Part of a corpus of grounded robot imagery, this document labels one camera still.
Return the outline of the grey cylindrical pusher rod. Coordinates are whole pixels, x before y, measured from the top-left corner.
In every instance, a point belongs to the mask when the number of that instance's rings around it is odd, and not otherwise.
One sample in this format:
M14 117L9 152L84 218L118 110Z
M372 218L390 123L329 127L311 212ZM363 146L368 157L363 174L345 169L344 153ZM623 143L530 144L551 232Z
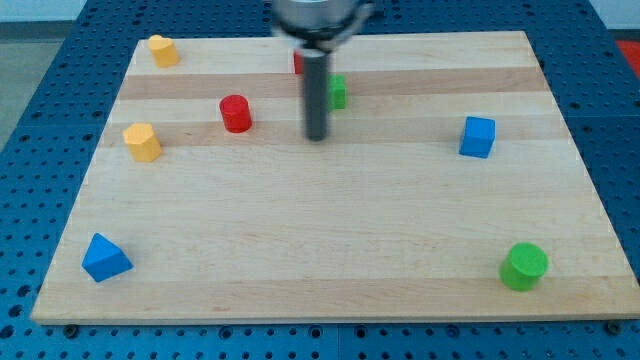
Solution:
M328 134L329 56L311 49L304 49L301 53L304 70L304 134L311 141L322 141Z

